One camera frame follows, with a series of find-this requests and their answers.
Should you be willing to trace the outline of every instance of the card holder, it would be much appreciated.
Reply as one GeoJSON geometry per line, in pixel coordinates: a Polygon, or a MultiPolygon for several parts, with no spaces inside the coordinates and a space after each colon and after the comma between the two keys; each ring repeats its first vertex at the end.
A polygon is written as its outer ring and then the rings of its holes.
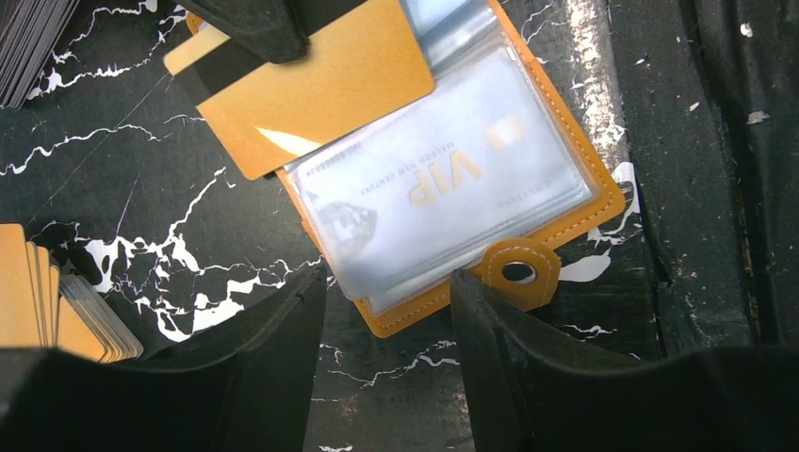
{"type": "MultiPolygon", "coordinates": [[[[498,284],[496,258],[485,257],[497,242],[526,237],[554,250],[624,209],[496,1],[467,2],[432,36],[420,44],[433,94],[279,174],[345,296],[379,337],[447,306],[456,268],[498,284]]],[[[551,263],[554,254],[546,256],[551,263]]],[[[531,309],[525,297],[543,289],[511,282],[502,290],[531,309]]]]}

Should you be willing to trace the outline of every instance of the stack of gray cards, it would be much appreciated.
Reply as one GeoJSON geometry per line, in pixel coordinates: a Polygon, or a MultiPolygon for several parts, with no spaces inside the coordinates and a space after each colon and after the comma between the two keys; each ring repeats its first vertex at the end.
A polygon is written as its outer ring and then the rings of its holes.
{"type": "Polygon", "coordinates": [[[0,0],[0,106],[22,106],[78,0],[0,0]]]}

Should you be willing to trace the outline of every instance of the black marble surface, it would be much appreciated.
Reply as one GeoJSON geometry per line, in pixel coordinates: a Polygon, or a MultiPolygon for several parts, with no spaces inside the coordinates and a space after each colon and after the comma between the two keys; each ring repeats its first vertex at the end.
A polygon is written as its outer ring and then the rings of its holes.
{"type": "MultiPolygon", "coordinates": [[[[534,314],[657,360],[608,11],[503,5],[628,196],[622,217],[559,250],[559,292],[534,314]]],[[[0,111],[0,222],[96,284],[148,354],[320,262],[280,183],[245,180],[164,68],[185,16],[163,0],[81,2],[32,99],[0,111]]],[[[305,449],[473,450],[448,310],[379,340],[330,284],[305,449]]]]}

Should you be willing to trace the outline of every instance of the gold card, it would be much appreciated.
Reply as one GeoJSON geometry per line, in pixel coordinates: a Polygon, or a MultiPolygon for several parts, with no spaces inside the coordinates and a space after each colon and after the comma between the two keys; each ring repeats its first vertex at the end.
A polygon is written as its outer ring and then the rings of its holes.
{"type": "Polygon", "coordinates": [[[253,60],[208,26],[164,60],[249,179],[434,88],[400,0],[367,0],[311,33],[310,41],[309,57],[277,65],[253,60]]]}

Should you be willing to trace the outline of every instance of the stack of cards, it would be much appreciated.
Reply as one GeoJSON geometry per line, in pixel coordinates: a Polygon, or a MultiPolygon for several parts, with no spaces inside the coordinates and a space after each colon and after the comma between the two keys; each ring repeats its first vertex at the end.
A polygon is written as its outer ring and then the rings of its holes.
{"type": "Polygon", "coordinates": [[[0,347],[58,347],[98,363],[143,351],[91,284],[62,277],[18,224],[0,224],[0,347]]]}
{"type": "Polygon", "coordinates": [[[0,105],[22,106],[78,0],[0,2],[0,105]]]}

